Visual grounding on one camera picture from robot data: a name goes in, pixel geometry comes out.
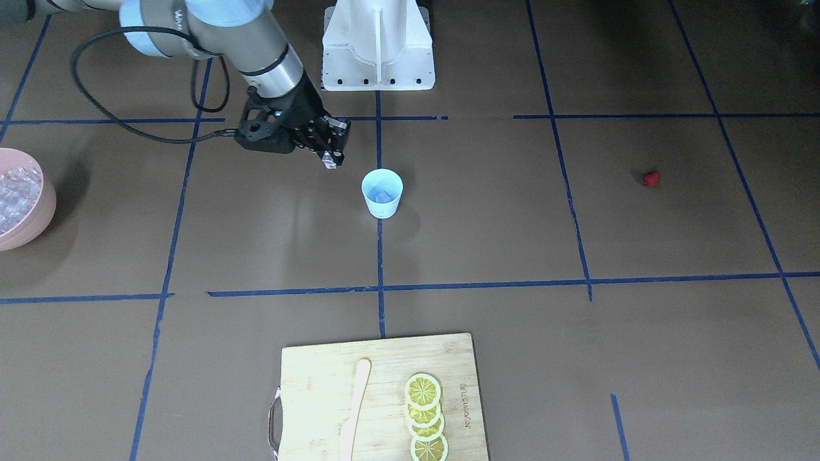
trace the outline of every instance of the bowl of ice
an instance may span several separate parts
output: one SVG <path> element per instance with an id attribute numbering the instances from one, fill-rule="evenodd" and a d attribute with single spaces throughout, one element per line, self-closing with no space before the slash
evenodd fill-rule
<path id="1" fill-rule="evenodd" d="M 29 243 L 54 217 L 54 185 L 29 154 L 0 148 L 0 251 Z"/>

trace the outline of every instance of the red strawberry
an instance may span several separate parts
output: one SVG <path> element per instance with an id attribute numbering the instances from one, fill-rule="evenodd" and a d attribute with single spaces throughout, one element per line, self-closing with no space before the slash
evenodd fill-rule
<path id="1" fill-rule="evenodd" d="M 654 187 L 661 182 L 661 174 L 657 171 L 651 171 L 650 173 L 646 173 L 644 175 L 644 184 L 647 187 Z"/>

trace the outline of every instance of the blue tape line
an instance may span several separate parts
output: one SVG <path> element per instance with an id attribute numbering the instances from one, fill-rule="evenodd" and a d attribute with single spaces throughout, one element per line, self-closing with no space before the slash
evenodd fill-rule
<path id="1" fill-rule="evenodd" d="M 626 434 L 623 431 L 623 421 L 621 421 L 621 409 L 617 404 L 617 396 L 610 394 L 609 398 L 613 402 L 613 412 L 615 413 L 615 424 L 617 424 L 617 436 L 621 440 L 621 452 L 623 452 L 623 461 L 629 461 L 629 447 L 626 446 Z"/>
<path id="2" fill-rule="evenodd" d="M 544 59 L 541 57 L 541 46 L 538 43 L 538 32 L 535 31 L 535 19 L 532 16 L 532 5 L 530 4 L 530 0 L 526 0 L 526 14 L 530 18 L 530 31 L 532 32 L 532 43 L 535 45 L 535 55 L 538 57 L 538 67 L 541 72 L 541 83 L 544 86 L 544 97 L 547 99 L 547 108 L 549 109 L 549 120 L 553 126 L 555 148 L 558 150 L 558 161 L 561 163 L 561 174 L 564 179 L 564 184 L 567 188 L 567 202 L 569 203 L 569 211 L 572 214 L 572 222 L 575 224 L 575 237 L 578 240 L 578 253 L 581 257 L 581 268 L 584 270 L 584 278 L 586 279 L 586 291 L 590 297 L 590 301 L 592 301 L 592 283 L 590 282 L 590 269 L 586 265 L 584 241 L 581 238 L 581 228 L 578 226 L 578 215 L 575 213 L 575 204 L 572 201 L 572 188 L 569 185 L 567 164 L 564 162 L 563 149 L 561 148 L 561 137 L 558 135 L 558 123 L 555 121 L 553 99 L 549 95 L 547 72 L 544 69 Z"/>
<path id="3" fill-rule="evenodd" d="M 382 220 L 380 219 L 376 224 L 377 233 L 379 235 L 379 244 L 376 251 L 376 259 L 378 262 L 379 271 L 379 334 L 381 339 L 386 337 L 385 330 L 385 269 L 384 269 L 384 251 L 382 245 Z"/>
<path id="4" fill-rule="evenodd" d="M 820 117 L 820 112 L 795 112 L 795 113 L 750 113 L 750 114 L 724 114 L 722 118 L 815 118 Z"/>
<path id="5" fill-rule="evenodd" d="M 381 110 L 381 96 L 377 99 L 379 111 Z M 337 118 L 350 121 L 429 121 L 429 120 L 449 120 L 448 116 L 339 116 Z"/>
<path id="6" fill-rule="evenodd" d="M 521 288 L 525 286 L 586 285 L 583 279 L 557 281 L 489 281 L 479 283 L 430 283 L 419 285 L 385 285 L 385 291 L 469 290 L 475 288 Z"/>
<path id="7" fill-rule="evenodd" d="M 381 91 L 376 91 L 376 168 L 381 168 Z"/>
<path id="8" fill-rule="evenodd" d="M 162 317 L 165 315 L 165 298 L 160 299 L 159 307 L 157 308 L 157 320 L 154 322 L 154 334 L 151 343 L 151 364 L 148 366 L 148 373 L 145 374 L 145 381 L 143 381 L 143 393 L 139 399 L 139 411 L 137 412 L 137 423 L 134 428 L 134 439 L 131 441 L 130 461 L 136 461 L 137 451 L 139 450 L 139 438 L 143 433 L 143 423 L 145 422 L 145 408 L 148 406 L 148 392 L 151 390 L 151 379 L 153 378 L 153 367 L 157 361 L 157 347 L 159 346 L 159 324 L 162 322 Z"/>
<path id="9" fill-rule="evenodd" d="M 138 299 L 170 298 L 172 293 L 96 294 L 92 296 L 44 296 L 39 298 L 4 298 L 0 304 L 93 303 L 99 301 L 133 301 Z"/>
<path id="10" fill-rule="evenodd" d="M 331 288 L 292 288 L 284 290 L 238 290 L 208 291 L 212 298 L 238 298 L 243 296 L 281 296 L 287 294 L 327 294 L 327 293 L 365 293 L 378 291 L 378 286 L 337 286 Z"/>
<path id="11" fill-rule="evenodd" d="M 814 118 L 820 113 L 748 113 L 748 114 L 720 114 L 723 118 Z M 513 120 L 541 120 L 549 119 L 549 114 L 521 114 L 512 116 Z M 586 118 L 714 118 L 711 114 L 555 114 L 558 119 L 586 119 Z"/>
<path id="12" fill-rule="evenodd" d="M 820 277 L 820 272 L 786 272 L 783 275 L 789 278 Z"/>
<path id="13" fill-rule="evenodd" d="M 211 65 L 212 59 L 208 59 L 207 66 L 205 68 L 205 76 L 203 78 L 203 89 L 201 94 L 199 95 L 199 105 L 205 105 L 205 95 L 207 93 L 207 84 L 208 79 L 211 75 Z M 194 122 L 194 133 L 192 135 L 193 138 L 199 136 L 199 123 L 200 118 L 202 118 L 202 111 L 197 111 L 197 120 Z M 171 237 L 171 248 L 168 251 L 168 268 L 166 269 L 165 279 L 162 282 L 162 293 L 165 294 L 168 292 L 168 287 L 171 284 L 171 273 L 174 270 L 174 258 L 176 256 L 176 243 L 180 236 L 180 227 L 182 225 L 182 213 L 185 209 L 185 191 L 188 189 L 188 179 L 190 178 L 191 174 L 191 165 L 194 162 L 194 152 L 196 151 L 197 144 L 191 143 L 188 149 L 188 161 L 185 163 L 185 174 L 182 180 L 182 190 L 180 192 L 180 201 L 179 205 L 176 209 L 176 219 L 174 221 L 174 232 Z M 153 342 L 151 345 L 151 364 L 148 367 L 148 373 L 145 375 L 145 381 L 143 382 L 143 394 L 142 398 L 139 401 L 139 412 L 137 413 L 137 423 L 134 428 L 134 439 L 131 442 L 131 453 L 129 460 L 136 461 L 137 453 L 139 451 L 139 439 L 143 433 L 143 422 L 145 421 L 145 409 L 148 406 L 148 393 L 151 390 L 151 380 L 153 379 L 153 369 L 154 364 L 157 361 L 157 349 L 159 346 L 159 335 L 160 335 L 160 323 L 162 323 L 162 318 L 165 315 L 165 302 L 166 298 L 162 298 L 159 301 L 159 306 L 157 307 L 157 321 L 154 324 L 154 334 L 153 334 Z"/>
<path id="14" fill-rule="evenodd" d="M 438 120 L 438 116 L 383 116 L 382 121 L 428 121 Z"/>
<path id="15" fill-rule="evenodd" d="M 201 122 L 223 122 L 225 118 L 130 118 L 123 119 L 125 123 L 195 123 Z M 12 120 L 9 125 L 105 125 L 115 123 L 111 119 L 88 119 L 88 120 Z"/>
<path id="16" fill-rule="evenodd" d="M 720 274 L 714 276 L 663 276 L 663 277 L 627 277 L 612 279 L 592 279 L 594 285 L 617 285 L 630 283 L 665 283 L 672 281 L 727 281 L 727 280 L 758 280 L 777 279 L 780 274 L 775 272 L 763 274 Z"/>
<path id="17" fill-rule="evenodd" d="M 46 31 L 48 31 L 49 24 L 51 24 L 51 16 L 47 16 L 45 23 L 43 23 L 43 28 L 40 30 L 40 36 L 37 38 L 37 44 L 35 44 L 34 50 L 31 52 L 29 63 L 25 66 L 23 76 L 20 78 L 20 84 L 17 85 L 17 91 L 14 93 L 14 99 L 12 99 L 11 106 L 8 108 L 8 112 L 6 113 L 6 124 L 0 128 L 0 141 L 2 141 L 4 136 L 6 136 L 8 122 L 11 120 L 11 116 L 14 115 L 14 110 L 17 108 L 17 103 L 20 101 L 20 96 L 23 94 L 23 87 L 25 87 L 25 82 L 29 79 L 31 67 L 34 65 L 34 59 L 37 58 L 37 54 L 40 52 L 40 47 L 43 45 L 43 40 L 46 37 Z"/>
<path id="18" fill-rule="evenodd" d="M 534 114 L 514 115 L 513 120 L 549 119 L 555 117 L 561 120 L 587 118 L 714 118 L 713 114 Z"/>
<path id="19" fill-rule="evenodd" d="M 783 288 L 786 290 L 786 294 L 788 294 L 789 296 L 791 307 L 795 311 L 795 315 L 797 316 L 800 328 L 803 330 L 803 336 L 805 337 L 806 343 L 809 345 L 809 350 L 811 351 L 812 356 L 814 357 L 814 364 L 817 366 L 818 370 L 820 370 L 820 356 L 818 356 L 817 348 L 814 346 L 812 336 L 809 334 L 809 329 L 806 327 L 805 321 L 803 319 L 803 314 L 800 312 L 800 307 L 797 305 L 797 301 L 795 300 L 794 295 L 791 293 L 789 281 L 786 278 L 785 273 L 783 272 L 783 267 L 780 264 L 780 259 L 777 257 L 777 252 L 775 251 L 774 245 L 772 244 L 772 239 L 769 237 L 768 231 L 766 230 L 766 225 L 763 223 L 763 216 L 760 214 L 758 205 L 754 201 L 754 196 L 752 195 L 752 190 L 749 187 L 749 183 L 746 181 L 746 176 L 743 174 L 743 168 L 740 166 L 740 161 L 738 160 L 737 155 L 735 153 L 735 148 L 732 145 L 731 140 L 729 139 L 729 134 L 726 130 L 726 126 L 723 124 L 723 119 L 721 118 L 720 112 L 718 111 L 718 105 L 715 103 L 714 97 L 712 96 L 712 91 L 709 89 L 709 86 L 706 83 L 706 77 L 704 76 L 703 70 L 700 68 L 698 58 L 695 56 L 695 50 L 692 48 L 692 44 L 689 41 L 689 36 L 686 34 L 686 29 L 683 26 L 683 21 L 681 21 L 681 17 L 677 13 L 675 3 L 673 0 L 668 0 L 668 2 L 669 7 L 672 10 L 672 14 L 675 16 L 675 22 L 677 23 L 678 29 L 681 32 L 683 41 L 686 43 L 686 48 L 689 50 L 689 56 L 692 59 L 692 63 L 695 65 L 695 69 L 698 71 L 700 83 L 704 86 L 706 97 L 708 98 L 709 103 L 712 105 L 712 111 L 714 112 L 715 117 L 717 118 L 717 123 L 720 125 L 720 130 L 723 134 L 723 140 L 726 141 L 726 146 L 729 149 L 731 160 L 735 163 L 737 175 L 740 177 L 740 182 L 743 185 L 743 190 L 746 192 L 746 197 L 749 199 L 749 204 L 751 204 L 752 206 L 752 211 L 754 211 L 754 217 L 758 220 L 760 230 L 761 232 L 763 232 L 763 238 L 766 240 L 766 245 L 768 246 L 769 253 L 772 255 L 772 260 L 774 261 L 774 265 L 777 268 L 777 274 L 780 276 L 781 282 L 783 283 Z"/>
<path id="20" fill-rule="evenodd" d="M 792 277 L 820 277 L 820 272 L 789 272 L 786 276 Z M 704 276 L 660 276 L 660 277 L 626 277 L 611 279 L 591 279 L 593 285 L 619 285 L 634 283 L 669 283 L 688 281 L 735 281 L 735 280 L 762 280 L 777 279 L 776 272 L 760 274 L 717 274 Z M 481 288 L 522 288 L 527 286 L 572 286 L 586 285 L 585 279 L 565 279 L 547 281 L 488 281 L 465 283 L 430 283 L 416 285 L 382 285 L 384 291 L 417 291 L 417 290 L 469 290 Z M 243 291 L 208 291 L 213 298 L 234 298 L 239 296 L 278 296 L 286 294 L 325 294 L 379 291 L 380 286 L 340 286 L 330 288 L 296 288 L 284 290 L 243 290 Z"/>

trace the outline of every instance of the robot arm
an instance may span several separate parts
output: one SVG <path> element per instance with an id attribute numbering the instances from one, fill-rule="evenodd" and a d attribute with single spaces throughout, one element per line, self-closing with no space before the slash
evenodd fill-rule
<path id="1" fill-rule="evenodd" d="M 246 149 L 318 155 L 328 168 L 344 160 L 349 122 L 333 118 L 271 14 L 273 0 L 0 0 L 0 26 L 58 11 L 119 10 L 123 26 L 177 30 L 129 32 L 131 45 L 156 57 L 225 56 L 248 82 L 234 139 Z"/>

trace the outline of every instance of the wooden spatula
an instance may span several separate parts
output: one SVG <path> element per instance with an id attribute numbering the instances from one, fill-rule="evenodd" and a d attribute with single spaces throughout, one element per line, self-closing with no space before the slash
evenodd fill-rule
<path id="1" fill-rule="evenodd" d="M 370 360 L 363 358 L 356 364 L 356 379 L 353 381 L 353 398 L 350 400 L 350 416 L 342 423 L 339 434 L 339 461 L 351 461 L 353 440 L 356 437 L 359 410 L 362 409 L 364 389 L 370 378 Z"/>

